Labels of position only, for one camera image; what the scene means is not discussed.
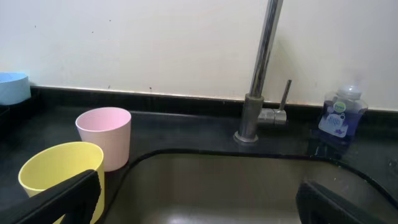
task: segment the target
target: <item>yellow cup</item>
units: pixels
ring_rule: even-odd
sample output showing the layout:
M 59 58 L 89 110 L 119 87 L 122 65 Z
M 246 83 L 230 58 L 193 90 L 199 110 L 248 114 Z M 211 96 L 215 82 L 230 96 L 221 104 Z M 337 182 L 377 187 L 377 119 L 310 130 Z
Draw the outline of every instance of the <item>yellow cup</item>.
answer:
M 88 142 L 69 142 L 50 147 L 22 166 L 18 180 L 28 196 L 32 197 L 88 169 L 97 171 L 101 184 L 101 195 L 90 221 L 94 223 L 104 210 L 104 153 L 99 146 Z

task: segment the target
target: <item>black countertop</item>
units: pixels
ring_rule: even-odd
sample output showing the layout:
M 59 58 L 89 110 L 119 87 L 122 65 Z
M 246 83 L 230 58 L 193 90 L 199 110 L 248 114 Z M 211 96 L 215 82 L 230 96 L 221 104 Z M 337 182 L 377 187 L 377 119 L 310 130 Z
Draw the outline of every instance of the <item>black countertop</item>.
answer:
M 80 141 L 75 120 L 91 108 L 55 105 L 40 110 L 30 119 L 2 127 L 0 210 L 27 199 L 17 175 L 28 159 L 48 147 Z M 312 129 L 314 125 L 316 127 L 316 116 L 310 120 L 290 119 L 288 128 L 261 128 L 259 142 L 255 146 L 240 146 L 232 137 L 239 127 L 238 117 L 131 113 L 129 163 L 117 171 L 106 173 L 105 211 L 130 167 L 154 154 L 178 152 L 324 160 L 343 166 L 372 182 L 397 206 L 398 126 L 365 122 L 359 127 L 352 145 L 339 150 L 326 146 L 314 134 Z

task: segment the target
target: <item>transparent plastic bottle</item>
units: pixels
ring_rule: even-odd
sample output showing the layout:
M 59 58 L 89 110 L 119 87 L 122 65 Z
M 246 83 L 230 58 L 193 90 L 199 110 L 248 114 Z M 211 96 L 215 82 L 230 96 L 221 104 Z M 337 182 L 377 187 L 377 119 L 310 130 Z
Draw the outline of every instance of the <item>transparent plastic bottle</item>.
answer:
M 368 109 L 361 95 L 362 92 L 354 85 L 341 86 L 337 92 L 327 93 L 318 128 L 336 141 L 349 144 L 359 120 Z

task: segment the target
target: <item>blue bowl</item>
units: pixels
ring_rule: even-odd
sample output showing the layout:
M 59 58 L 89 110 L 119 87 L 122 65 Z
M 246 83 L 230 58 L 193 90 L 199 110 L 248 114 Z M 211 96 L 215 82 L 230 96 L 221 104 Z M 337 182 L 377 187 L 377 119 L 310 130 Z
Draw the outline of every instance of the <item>blue bowl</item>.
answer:
M 29 79 L 25 73 L 0 72 L 0 105 L 14 105 L 29 98 Z

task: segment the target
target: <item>sink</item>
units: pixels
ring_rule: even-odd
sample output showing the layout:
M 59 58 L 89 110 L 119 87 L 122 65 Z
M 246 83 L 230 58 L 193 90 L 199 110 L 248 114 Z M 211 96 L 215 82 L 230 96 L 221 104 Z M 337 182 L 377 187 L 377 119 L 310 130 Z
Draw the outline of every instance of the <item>sink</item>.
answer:
M 300 223 L 295 204 L 314 180 L 386 223 L 397 210 L 364 179 L 322 161 L 159 154 L 133 167 L 105 223 Z

